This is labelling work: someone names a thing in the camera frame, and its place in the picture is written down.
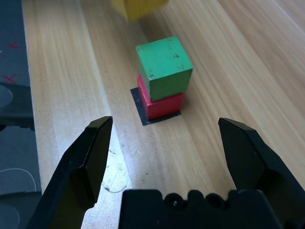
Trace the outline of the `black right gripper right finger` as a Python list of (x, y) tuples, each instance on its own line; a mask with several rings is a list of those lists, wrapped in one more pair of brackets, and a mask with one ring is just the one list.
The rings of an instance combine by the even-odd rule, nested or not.
[(279, 155), (244, 123), (220, 118), (218, 125), (236, 188), (262, 191), (284, 228), (303, 229), (305, 191)]

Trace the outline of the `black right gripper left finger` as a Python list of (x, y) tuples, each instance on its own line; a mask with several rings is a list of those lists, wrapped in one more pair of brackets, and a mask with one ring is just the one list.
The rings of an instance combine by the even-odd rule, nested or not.
[(97, 203), (113, 118), (96, 119), (65, 151), (31, 217), (29, 229), (79, 229)]

